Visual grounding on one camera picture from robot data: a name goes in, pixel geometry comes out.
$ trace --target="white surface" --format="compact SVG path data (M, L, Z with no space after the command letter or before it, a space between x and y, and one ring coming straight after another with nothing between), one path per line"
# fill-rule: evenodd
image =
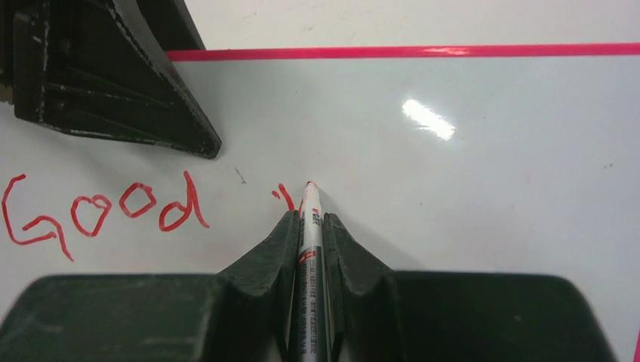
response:
M186 0L208 49L640 41L637 0Z
M0 158L0 181L27 175L8 200L14 230L44 234L46 224L20 227L50 215L75 258L55 240L17 246L0 236L0 310L52 273L217 272L286 210L271 195L279 183L297 204L312 179L325 211L393 268L568 278L620 359L631 359L640 324L638 57L177 67L225 140L215 161L65 136L0 108L0 154L11 155ZM454 134L438 137L434 124L450 124ZM191 215L160 232L162 207L185 202L183 170L211 228ZM118 199L134 182L152 186L158 206L129 219ZM113 208L100 234L86 238L69 209L77 196L97 193ZM134 195L131 210L146 203ZM83 203L78 214L90 229L99 212ZM179 216L172 215L169 222Z

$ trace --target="pen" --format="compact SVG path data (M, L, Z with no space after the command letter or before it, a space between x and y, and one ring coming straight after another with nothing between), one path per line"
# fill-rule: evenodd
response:
M321 215L318 186L309 181L300 205L300 241L296 261L288 361L331 360Z

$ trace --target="red border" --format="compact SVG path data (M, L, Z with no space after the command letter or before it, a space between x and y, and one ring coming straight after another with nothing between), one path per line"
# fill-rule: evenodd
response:
M174 62L318 58L575 57L640 55L640 43L241 49L227 51L168 51L167 55Z

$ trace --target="black plastic part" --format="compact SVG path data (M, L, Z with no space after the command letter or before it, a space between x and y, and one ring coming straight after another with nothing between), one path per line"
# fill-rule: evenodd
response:
M0 327L0 360L284 359L299 234L290 211L218 275L43 278ZM614 361L561 278L392 271L334 214L324 237L334 361Z
M0 0L0 9L10 3ZM220 138L164 52L203 48L183 1L29 3L9 10L14 47L2 54L14 60L5 83L18 118L76 136L217 155Z

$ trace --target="whiteboard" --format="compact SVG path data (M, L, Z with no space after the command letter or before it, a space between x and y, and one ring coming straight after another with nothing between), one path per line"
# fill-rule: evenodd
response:
M43 275L218 272L287 210L278 184L297 206L313 180L325 211L392 268L567 278L617 356L631 360L640 326L637 56L176 67L223 139L216 160L62 135L0 106L14 237L57 234L18 245L0 226L0 311ZM202 221L192 207L163 232L182 215L161 218L163 208L194 195L186 177ZM125 215L121 198L135 214L149 195L155 206ZM83 235L75 224L91 234L105 200L100 230ZM21 229L41 215L60 224L73 262L50 221Z

